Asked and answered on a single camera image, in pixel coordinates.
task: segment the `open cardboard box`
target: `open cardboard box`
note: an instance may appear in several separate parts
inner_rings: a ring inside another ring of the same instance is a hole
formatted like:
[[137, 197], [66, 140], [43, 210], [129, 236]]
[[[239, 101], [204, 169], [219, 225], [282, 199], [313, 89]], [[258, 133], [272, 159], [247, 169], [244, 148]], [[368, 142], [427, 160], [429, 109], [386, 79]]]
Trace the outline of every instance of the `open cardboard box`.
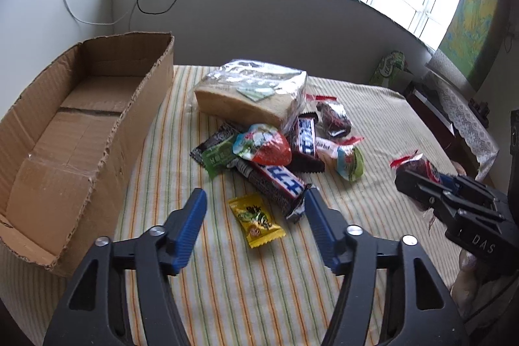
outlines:
[[127, 184], [173, 80], [173, 37], [128, 33], [76, 44], [0, 121], [0, 239], [71, 275], [111, 235]]

